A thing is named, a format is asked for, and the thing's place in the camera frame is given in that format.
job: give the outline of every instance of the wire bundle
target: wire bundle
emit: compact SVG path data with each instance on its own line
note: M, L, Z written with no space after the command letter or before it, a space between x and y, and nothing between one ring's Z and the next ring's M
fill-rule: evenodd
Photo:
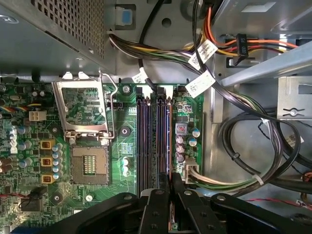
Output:
M198 63L200 65L200 70L196 70L193 68L189 63L188 60L192 56L193 51L196 53L197 58L200 58L199 52L198 52L198 46L201 41L205 39L212 40L215 44L220 46L226 46L224 48L219 48L218 52L230 56L237 56L235 54L235 51L237 51L237 47L235 46L236 40L232 40L227 43L218 43L212 33L211 33L211 8L209 8L208 15L206 18L206 21L204 23L203 32L197 38L196 36L196 16L198 12L198 2L199 0L194 1L193 6L193 20L192 20L192 36L193 36L193 45L189 47L185 47L183 50L161 50L155 47L151 47L148 45L143 44L142 40L140 43L135 42L129 42L125 41L119 37L117 37L114 34L110 34L110 41L113 44L114 47L122 51L123 53L137 58L137 59L148 59L153 61L171 61L176 62L187 68L188 70L196 73L196 74L203 74L208 73L211 76L212 73L207 68L207 66L202 62L201 59L198 59ZM260 45L266 44L266 45L274 45L274 46L283 46L287 49L295 48L296 45L292 45L290 43L278 41L278 40L249 40L248 43L250 43L250 51L255 51L257 49L262 49ZM279 49L274 49L275 51L279 53L283 53L283 51ZM237 192L235 196L241 196L246 193L249 193L253 190L258 189L263 184L271 182L273 179L280 176L282 173L284 173L296 160L299 150L300 150L300 135L297 129L286 122L280 121L276 119L273 116L270 116L266 110L264 110L255 100L252 98L229 92L228 90L224 89L218 82L213 84L213 88L220 93L227 101L229 101L231 104L235 105L236 107L242 109L246 112L246 115L250 115L255 119L265 119L266 125L268 126L269 130L269 139L272 143L273 149L274 149L274 160L272 166L263 173L260 173L253 168L249 167L247 164L245 164L240 158L239 154L235 153L231 154L233 161L235 161L240 166L243 166L245 170L247 170L249 173L254 175L254 178L248 181L243 181L239 183L224 183L220 181L211 180L207 177L204 177L198 172L191 170L191 176L193 177L196 184L198 184L201 187L206 187L212 190L222 190L227 192ZM283 157L283 153L285 151L284 149L284 138L281 135L279 131L279 125L277 123L282 122L285 124L288 124L291 129L294 132L295 138L299 139L296 140L296 144L293 150L288 150L289 158L286 160L284 164L279 166L281 164L281 160Z
M15 111L28 111L30 108L36 108L41 107L42 105L39 103L32 103L27 106L0 106L0 110L6 111L6 112L15 112Z

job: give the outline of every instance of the cable label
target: cable label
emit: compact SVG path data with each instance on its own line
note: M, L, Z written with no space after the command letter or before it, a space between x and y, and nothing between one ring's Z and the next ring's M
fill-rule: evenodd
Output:
M286 138L286 141L293 148L294 145L296 144L296 137L294 136L294 134L292 134ZM300 136L300 141L301 141L301 143L304 142L304 140L301 136Z
M143 67L140 67L140 73L133 76L132 80L134 83L145 83L145 80L148 78L147 74Z
M185 88L192 96L192 98L195 98L201 93L205 92L207 89L209 89L214 83L215 83L214 77L207 70L199 77L194 79L192 82L187 84Z
M208 59L210 59L210 57L212 55L214 55L214 53L218 50L218 47L216 47L211 41L209 41L208 39L205 40L201 46L198 48L198 52L200 55L201 60L203 61L203 63L206 63L208 61ZM189 64L191 64L196 70L200 70L200 66L198 63L198 59L196 57L196 53L194 53L191 58L188 61Z

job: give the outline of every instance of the electrolytic capacitor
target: electrolytic capacitor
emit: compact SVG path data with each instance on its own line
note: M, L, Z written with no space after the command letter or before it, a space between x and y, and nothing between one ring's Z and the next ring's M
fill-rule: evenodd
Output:
M182 154L182 153L184 153L185 149L184 149L183 145L176 144L175 145L175 151Z
M62 148L63 148L63 145L61 143L58 143L58 144L52 146L52 151L57 152L57 151L60 151Z
M62 157L63 152L62 151L57 151L52 153L52 158L57 159L59 157Z
M176 141L176 143L178 143L178 144L183 144L183 142L184 142L183 136L177 135L177 136L175 137L175 141Z
M197 140L194 137L189 138L189 145L194 147L197 145Z
M128 165L129 165L129 159L128 159L127 157L124 157L124 158L122 159L122 165L123 165L123 166L128 166Z
M54 160L52 161L52 164L53 164L53 166L59 166L59 165L62 164L62 159L61 159L61 158L54 159Z
M178 163L182 163L185 161L185 156L183 154L176 153L175 158Z
M13 169L13 166L11 164L9 164L9 165L0 167L0 173L5 173L5 172L8 172L12 169Z
M91 194L88 194L86 196L86 201L88 201L88 202L93 201L93 196Z
M0 166L5 166L5 165L11 164L11 163L12 163L12 159L10 157L7 157L7 158L1 157L0 158Z
M58 166L52 167L52 172L54 172L54 173L59 172L59 167Z
M198 128L192 129L192 136L194 136L195 138L198 138L200 136L200 131Z
M31 164L33 164L33 161L31 158L28 157L28 158L19 162L19 167L20 168L26 168L26 167L31 166Z
M30 126L20 126L17 129L18 134L21 134L21 135L30 133L30 131L31 131Z
M21 142L19 145L18 145L18 149L19 150L28 150L31 148L31 142L30 141L25 141L25 142Z
M59 171L53 174L53 179L57 180L57 179L60 179L62 176L63 176L63 171Z

